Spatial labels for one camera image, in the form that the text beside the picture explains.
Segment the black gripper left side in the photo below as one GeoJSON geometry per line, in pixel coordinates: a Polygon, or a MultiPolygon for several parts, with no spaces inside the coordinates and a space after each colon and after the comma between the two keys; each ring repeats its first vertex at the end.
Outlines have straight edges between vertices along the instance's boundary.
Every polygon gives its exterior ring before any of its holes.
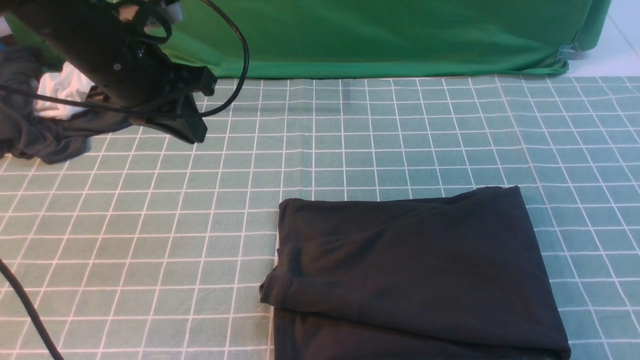
{"type": "Polygon", "coordinates": [[[160,50],[173,34],[171,23],[119,18],[107,0],[12,0],[10,14],[65,57],[116,104],[160,116],[131,116],[134,125],[194,145],[205,141],[207,125],[194,92],[213,96],[218,78],[206,66],[173,64],[160,50]]]}

